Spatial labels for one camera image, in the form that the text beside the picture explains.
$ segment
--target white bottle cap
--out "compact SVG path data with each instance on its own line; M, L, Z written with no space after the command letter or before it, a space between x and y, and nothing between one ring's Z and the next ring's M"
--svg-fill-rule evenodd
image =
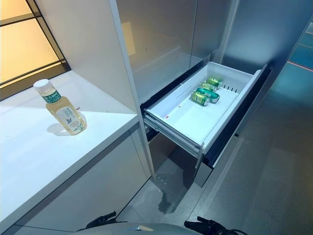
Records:
M52 83L48 79L42 79L42 80L35 82L33 87L38 93L44 93L49 90L55 89L55 87L52 85Z

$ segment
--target white drawer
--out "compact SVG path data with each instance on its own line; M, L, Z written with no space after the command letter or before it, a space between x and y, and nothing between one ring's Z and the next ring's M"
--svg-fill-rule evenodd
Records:
M265 68L266 66L255 74L249 74L209 62L146 109L144 121L200 159L208 152ZM217 90L220 100L203 107L193 102L190 94L209 75L220 75L224 85Z

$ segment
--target cabinet door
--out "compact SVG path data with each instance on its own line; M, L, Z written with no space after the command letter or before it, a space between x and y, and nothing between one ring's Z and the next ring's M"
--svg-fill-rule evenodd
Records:
M147 180L129 132L77 171L17 224L77 231L119 213Z
M11 226L7 231L2 235L68 235L70 232L58 231L58 230L49 230L49 229L40 229L40 228L31 228L24 226Z

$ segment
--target juice bottle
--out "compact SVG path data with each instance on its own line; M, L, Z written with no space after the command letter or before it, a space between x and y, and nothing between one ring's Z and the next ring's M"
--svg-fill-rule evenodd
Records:
M82 119L71 102L65 96L61 96L48 79L35 82L34 89L47 102L45 107L49 112L71 135L77 135L86 129L86 122Z

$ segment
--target green can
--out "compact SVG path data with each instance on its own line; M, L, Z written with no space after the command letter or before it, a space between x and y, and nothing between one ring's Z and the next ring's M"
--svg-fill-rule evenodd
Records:
M220 78L217 78L215 76L209 76L207 78L206 82L208 84L215 86L217 89L219 89L221 87L221 85L223 84L223 80Z
M207 90L212 91L212 92L214 92L214 91L217 90L217 88L216 88L215 86L213 86L213 85L211 85L211 84L208 84L208 83L206 83L206 82L202 82L202 83L199 85L199 87L204 88L204 89L207 89Z
M212 92L212 91L210 91L208 89L202 88L202 87L198 87L197 88L197 92L199 92L199 93L209 97L209 99L210 99L210 101L212 103L216 103L220 99L220 95L219 94L217 94L215 92Z
M194 102L196 102L196 103L198 103L198 104L200 104L202 106L208 105L208 103L210 101L210 98L208 96L206 96L204 94L201 94L200 92L193 92L191 94L191 99Z

